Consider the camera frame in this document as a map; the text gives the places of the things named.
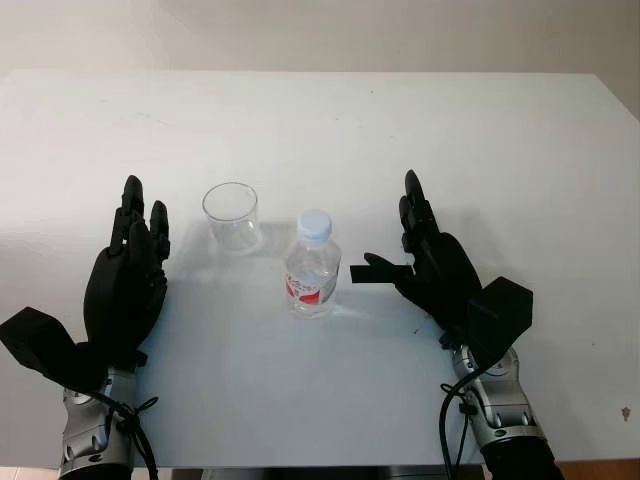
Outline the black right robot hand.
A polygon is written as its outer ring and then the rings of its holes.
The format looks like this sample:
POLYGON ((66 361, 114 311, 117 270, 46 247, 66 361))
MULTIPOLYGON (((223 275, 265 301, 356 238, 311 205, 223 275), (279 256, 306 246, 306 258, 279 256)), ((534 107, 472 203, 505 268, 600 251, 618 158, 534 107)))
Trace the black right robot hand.
POLYGON ((405 175, 406 193, 399 201, 402 247, 414 258, 411 266, 393 264, 366 252, 363 265, 350 267, 354 284, 392 284, 442 329, 444 349, 465 342, 467 303, 481 290, 479 277, 459 241, 439 229, 435 214, 412 170, 405 175))

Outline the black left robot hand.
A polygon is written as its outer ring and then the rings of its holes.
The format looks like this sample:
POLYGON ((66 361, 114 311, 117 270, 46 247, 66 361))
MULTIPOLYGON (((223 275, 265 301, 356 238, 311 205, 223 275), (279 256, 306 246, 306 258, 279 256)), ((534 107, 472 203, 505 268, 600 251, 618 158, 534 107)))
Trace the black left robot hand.
POLYGON ((146 219, 142 182, 131 175, 115 211, 110 242, 98 254, 83 302, 88 343, 103 363, 136 359, 164 303, 168 284, 163 262, 169 255, 167 208, 155 201, 146 219))

